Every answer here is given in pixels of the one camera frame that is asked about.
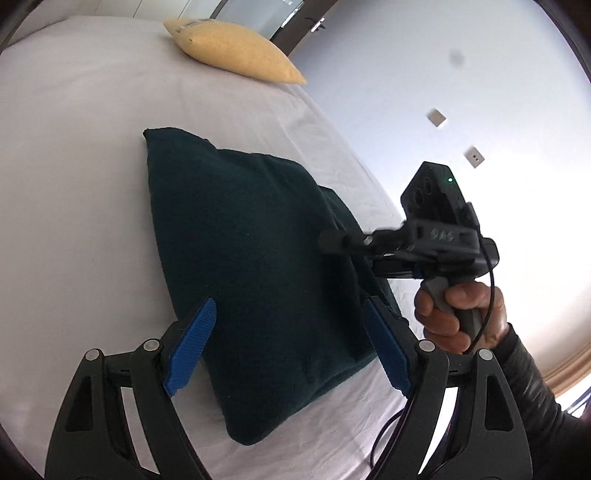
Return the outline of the black sleeve forearm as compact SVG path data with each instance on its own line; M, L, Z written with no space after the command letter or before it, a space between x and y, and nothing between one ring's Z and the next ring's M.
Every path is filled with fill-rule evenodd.
M563 411L513 328L493 349L526 431L533 477L590 477L590 421Z

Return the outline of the person's right hand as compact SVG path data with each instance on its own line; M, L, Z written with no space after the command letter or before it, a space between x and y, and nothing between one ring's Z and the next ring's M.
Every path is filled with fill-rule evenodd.
M447 303L456 310L477 309L487 315L492 307L486 329L476 349L496 348L510 330L503 294L498 287L492 289L480 282L451 287L445 293ZM423 325L425 337L442 350L462 354L472 350L470 336L461 330L459 318L435 306L434 299L424 289L415 296L415 318Z

